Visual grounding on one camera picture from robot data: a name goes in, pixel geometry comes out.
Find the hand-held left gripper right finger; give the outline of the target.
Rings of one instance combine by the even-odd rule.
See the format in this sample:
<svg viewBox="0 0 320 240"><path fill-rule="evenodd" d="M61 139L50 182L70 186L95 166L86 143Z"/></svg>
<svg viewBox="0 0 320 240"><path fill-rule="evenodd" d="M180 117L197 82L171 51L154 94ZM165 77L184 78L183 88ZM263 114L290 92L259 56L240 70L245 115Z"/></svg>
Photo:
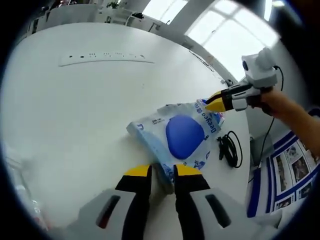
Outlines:
<svg viewBox="0 0 320 240"><path fill-rule="evenodd" d="M183 239L250 239L250 220L237 201L211 188L196 168L176 164L173 172L175 209Z"/></svg>

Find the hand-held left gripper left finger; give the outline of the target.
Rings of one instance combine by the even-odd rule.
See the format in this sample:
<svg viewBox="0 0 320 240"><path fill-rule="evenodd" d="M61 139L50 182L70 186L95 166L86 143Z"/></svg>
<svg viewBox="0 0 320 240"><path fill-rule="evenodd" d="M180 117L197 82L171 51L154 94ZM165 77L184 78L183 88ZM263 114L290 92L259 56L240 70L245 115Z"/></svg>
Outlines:
<svg viewBox="0 0 320 240"><path fill-rule="evenodd" d="M78 239L142 240L151 188L151 165L129 169L115 188L104 190L80 209Z"/></svg>

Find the person's right hand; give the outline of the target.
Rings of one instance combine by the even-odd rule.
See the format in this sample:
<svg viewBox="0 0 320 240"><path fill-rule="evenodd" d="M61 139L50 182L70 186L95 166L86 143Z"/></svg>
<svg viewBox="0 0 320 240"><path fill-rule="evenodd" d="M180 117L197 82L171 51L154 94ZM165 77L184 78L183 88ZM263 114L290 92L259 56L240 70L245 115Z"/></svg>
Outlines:
<svg viewBox="0 0 320 240"><path fill-rule="evenodd" d="M277 91L274 88L264 90L260 95L255 95L251 97L250 106L254 108L261 109L265 114L277 117Z"/></svg>

